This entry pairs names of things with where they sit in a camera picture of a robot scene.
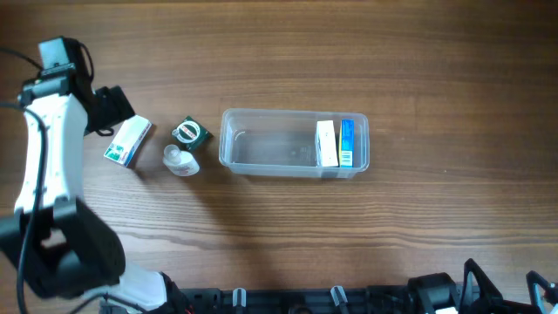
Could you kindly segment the white Panadol box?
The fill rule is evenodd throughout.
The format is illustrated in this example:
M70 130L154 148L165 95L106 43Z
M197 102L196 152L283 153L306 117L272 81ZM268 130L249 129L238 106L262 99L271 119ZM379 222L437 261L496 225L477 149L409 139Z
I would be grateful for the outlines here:
M151 126L148 119L139 115L125 120L106 149L104 157L122 167L128 167Z

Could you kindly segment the green Zam-Buk box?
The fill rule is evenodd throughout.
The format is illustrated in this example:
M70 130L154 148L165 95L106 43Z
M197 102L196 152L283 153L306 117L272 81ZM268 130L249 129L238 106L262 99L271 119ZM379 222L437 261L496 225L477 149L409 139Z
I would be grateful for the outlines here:
M193 152L202 147L206 142L213 138L213 135L196 119L187 116L171 135L189 152Z

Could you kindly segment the small white bottle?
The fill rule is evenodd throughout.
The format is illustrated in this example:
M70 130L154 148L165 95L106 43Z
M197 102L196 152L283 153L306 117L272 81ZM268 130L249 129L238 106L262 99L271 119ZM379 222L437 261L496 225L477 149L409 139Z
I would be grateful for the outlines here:
M200 171L200 166L187 151L182 151L176 145L168 145L163 151L164 165L177 176L191 176Z

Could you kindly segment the white medicine box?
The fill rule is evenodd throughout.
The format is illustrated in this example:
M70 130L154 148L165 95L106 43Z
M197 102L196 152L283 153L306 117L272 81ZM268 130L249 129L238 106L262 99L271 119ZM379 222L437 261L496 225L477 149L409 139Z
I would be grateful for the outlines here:
M319 120L316 123L316 159L319 167L339 166L336 133L332 120Z

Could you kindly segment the blue medicine box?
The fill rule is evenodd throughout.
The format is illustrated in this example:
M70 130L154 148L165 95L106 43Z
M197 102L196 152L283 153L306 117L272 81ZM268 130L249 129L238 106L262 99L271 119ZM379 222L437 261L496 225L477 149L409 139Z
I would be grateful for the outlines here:
M342 119L338 140L338 157L340 167L353 167L354 136L354 120Z

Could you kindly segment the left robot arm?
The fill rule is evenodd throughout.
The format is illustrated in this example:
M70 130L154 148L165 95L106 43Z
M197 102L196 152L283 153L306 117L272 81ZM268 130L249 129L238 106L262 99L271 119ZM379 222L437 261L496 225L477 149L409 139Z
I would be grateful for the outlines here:
M1 221L1 250L17 271L17 303L38 297L103 301L104 312L184 313L187 299L164 273L126 260L117 234L86 204L84 138L110 136L134 111L122 90L92 88L94 68L74 38L43 41L35 78L14 104L27 123L24 183Z

